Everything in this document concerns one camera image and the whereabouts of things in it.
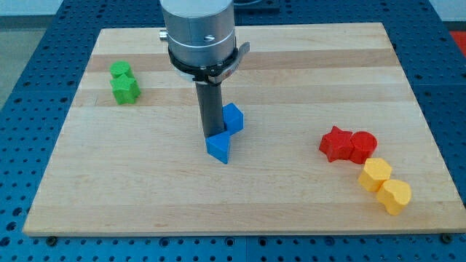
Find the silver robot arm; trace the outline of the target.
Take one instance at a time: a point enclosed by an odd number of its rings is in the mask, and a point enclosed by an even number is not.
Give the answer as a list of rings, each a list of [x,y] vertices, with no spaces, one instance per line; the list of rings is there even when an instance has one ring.
[[[217,66],[236,48],[233,0],[161,0],[170,60],[180,71]]]

